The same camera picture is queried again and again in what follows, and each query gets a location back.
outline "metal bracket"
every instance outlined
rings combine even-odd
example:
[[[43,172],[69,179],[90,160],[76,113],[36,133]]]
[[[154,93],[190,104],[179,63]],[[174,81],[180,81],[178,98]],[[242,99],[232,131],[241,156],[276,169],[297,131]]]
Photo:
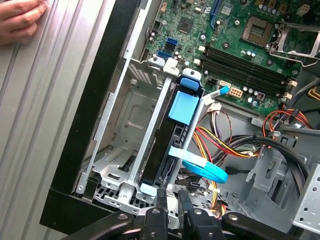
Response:
[[[295,226],[320,234],[320,162],[312,165],[292,220]]]
[[[315,65],[318,62],[319,58],[317,57],[317,55],[319,54],[319,51],[320,51],[320,27],[287,23],[287,22],[282,22],[281,24],[278,24],[278,26],[279,27],[277,27],[276,29],[278,30],[279,35],[277,40],[271,44],[270,55],[275,56],[277,58],[282,58],[289,61],[301,63],[303,67],[309,67],[309,66]],[[314,45],[312,47],[310,54],[297,52],[295,49],[292,49],[290,51],[284,50],[286,39],[289,35],[289,32],[292,29],[297,29],[300,32],[317,33],[317,36],[314,41]],[[287,55],[311,59],[313,60],[313,62],[308,65],[304,65],[303,61],[294,59],[294,58],[289,58],[287,57]]]
[[[288,147],[293,147],[297,139],[292,136],[283,135],[280,137],[280,141]],[[249,172],[246,178],[246,181],[249,182],[255,176],[253,187],[264,192],[269,192],[273,186],[273,182],[283,159],[284,157],[280,152],[263,146],[253,169]]]

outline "black wire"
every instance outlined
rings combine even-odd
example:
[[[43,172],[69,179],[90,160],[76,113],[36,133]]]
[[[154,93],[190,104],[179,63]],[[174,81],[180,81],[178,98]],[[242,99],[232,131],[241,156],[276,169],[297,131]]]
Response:
[[[308,178],[309,170],[304,164],[304,162],[300,160],[298,156],[291,151],[290,148],[288,148],[287,146],[277,141],[274,141],[271,138],[261,137],[261,136],[254,137],[254,136],[238,135],[238,136],[235,136],[230,143],[230,145],[234,148],[240,147],[244,144],[261,144],[261,145],[271,146],[277,149],[283,155],[283,157],[285,158],[288,164],[288,167],[293,177],[293,181],[295,183],[298,197],[300,196],[303,190],[303,187],[305,185],[306,179]],[[225,155],[220,149],[218,150],[218,152],[219,152],[218,156]],[[288,231],[288,234],[296,238],[299,238],[303,232],[304,230],[302,228],[292,225],[290,230]]]

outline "gray metal panel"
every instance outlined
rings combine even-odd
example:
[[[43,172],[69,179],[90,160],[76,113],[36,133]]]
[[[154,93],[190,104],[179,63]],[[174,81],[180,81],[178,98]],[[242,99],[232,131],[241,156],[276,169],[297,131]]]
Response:
[[[0,239],[60,239],[39,225],[115,0],[49,0],[26,43],[0,48]]]

